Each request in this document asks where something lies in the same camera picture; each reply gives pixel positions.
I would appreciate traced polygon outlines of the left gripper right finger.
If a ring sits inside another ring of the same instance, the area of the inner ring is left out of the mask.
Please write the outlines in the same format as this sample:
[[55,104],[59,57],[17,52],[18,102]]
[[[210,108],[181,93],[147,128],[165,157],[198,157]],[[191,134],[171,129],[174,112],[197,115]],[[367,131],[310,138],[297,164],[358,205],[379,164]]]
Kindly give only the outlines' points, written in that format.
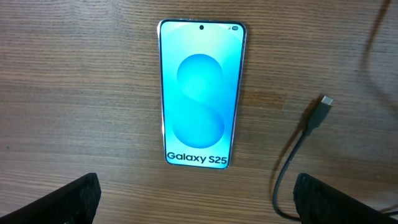
[[389,215],[301,173],[294,187],[294,202],[306,224],[395,224]]

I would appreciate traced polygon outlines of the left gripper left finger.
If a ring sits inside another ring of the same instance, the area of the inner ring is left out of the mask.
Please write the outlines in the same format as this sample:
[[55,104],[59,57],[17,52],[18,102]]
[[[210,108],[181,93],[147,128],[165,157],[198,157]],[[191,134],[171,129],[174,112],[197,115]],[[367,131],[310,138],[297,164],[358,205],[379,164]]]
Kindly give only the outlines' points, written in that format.
[[98,176],[88,173],[1,217],[1,223],[92,223],[100,198]]

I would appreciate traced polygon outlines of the Galaxy S25 smartphone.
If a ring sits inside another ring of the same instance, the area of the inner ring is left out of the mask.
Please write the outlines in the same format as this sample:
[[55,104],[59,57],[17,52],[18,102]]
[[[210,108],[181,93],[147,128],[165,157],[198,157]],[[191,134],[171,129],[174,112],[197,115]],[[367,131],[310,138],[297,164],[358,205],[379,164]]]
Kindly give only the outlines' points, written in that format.
[[247,29],[164,19],[157,26],[166,162],[225,169],[232,157]]

